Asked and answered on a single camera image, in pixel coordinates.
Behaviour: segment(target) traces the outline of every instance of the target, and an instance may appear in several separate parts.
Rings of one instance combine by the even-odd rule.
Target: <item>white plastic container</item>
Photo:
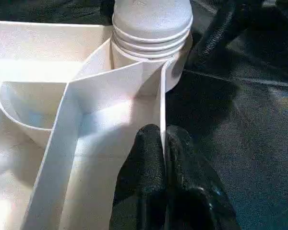
[[[164,144],[165,92],[179,81],[191,35],[179,52],[150,60],[118,47],[112,27],[0,22],[0,30],[0,112],[46,147],[21,229],[107,229],[136,132],[157,124]]]

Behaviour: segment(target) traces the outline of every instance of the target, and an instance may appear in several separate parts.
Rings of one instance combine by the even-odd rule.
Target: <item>round plastic cup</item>
[[[0,108],[36,144],[45,148],[65,85],[0,82]]]

